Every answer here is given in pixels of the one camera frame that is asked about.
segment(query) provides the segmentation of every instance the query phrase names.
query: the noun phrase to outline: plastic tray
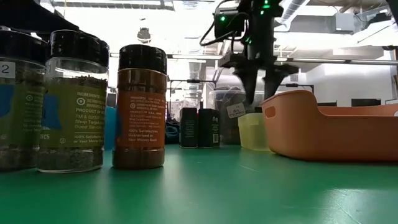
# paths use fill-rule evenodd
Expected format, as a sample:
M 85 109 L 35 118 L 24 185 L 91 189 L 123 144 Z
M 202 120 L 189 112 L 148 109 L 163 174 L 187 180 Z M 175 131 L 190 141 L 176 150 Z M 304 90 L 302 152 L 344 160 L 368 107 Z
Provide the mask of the plastic tray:
M 268 151 L 266 127 L 262 113 L 251 113 L 238 118 L 241 146 L 255 151 Z
M 398 105 L 318 107 L 305 90 L 263 102 L 269 149 L 308 161 L 398 161 Z

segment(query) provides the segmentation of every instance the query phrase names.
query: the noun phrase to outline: spice jar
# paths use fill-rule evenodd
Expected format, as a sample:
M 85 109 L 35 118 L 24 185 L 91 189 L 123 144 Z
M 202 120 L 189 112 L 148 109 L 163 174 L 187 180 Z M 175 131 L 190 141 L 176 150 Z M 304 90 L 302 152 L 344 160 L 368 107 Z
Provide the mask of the spice jar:
M 0 170 L 35 167 L 47 43 L 0 30 Z
M 128 45 L 119 53 L 113 166 L 151 169 L 164 163 L 167 56 L 158 48 Z
M 83 172 L 103 165 L 109 46 L 72 30 L 50 36 L 37 168 Z

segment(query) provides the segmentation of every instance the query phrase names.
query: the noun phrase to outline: yellow container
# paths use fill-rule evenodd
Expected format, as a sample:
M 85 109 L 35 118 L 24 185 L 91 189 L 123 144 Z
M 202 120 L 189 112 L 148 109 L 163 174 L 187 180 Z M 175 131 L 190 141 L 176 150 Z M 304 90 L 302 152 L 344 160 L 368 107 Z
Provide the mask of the yellow container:
M 249 113 L 238 118 L 241 146 L 255 151 L 268 151 L 268 141 L 262 113 Z

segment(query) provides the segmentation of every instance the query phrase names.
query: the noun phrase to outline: barcode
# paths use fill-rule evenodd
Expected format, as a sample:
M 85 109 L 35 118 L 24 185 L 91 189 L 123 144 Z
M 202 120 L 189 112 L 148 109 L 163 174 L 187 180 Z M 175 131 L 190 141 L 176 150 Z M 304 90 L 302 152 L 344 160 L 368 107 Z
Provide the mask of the barcode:
M 218 134 L 213 134 L 213 143 L 218 143 Z

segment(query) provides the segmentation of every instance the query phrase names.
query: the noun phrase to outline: green label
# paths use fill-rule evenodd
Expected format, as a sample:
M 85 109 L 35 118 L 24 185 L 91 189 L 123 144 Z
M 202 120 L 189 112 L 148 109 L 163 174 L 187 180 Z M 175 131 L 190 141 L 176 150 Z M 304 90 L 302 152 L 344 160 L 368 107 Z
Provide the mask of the green label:
M 53 84 L 44 95 L 41 147 L 101 147 L 106 90 Z
M 0 85 L 0 145 L 39 146 L 44 87 Z

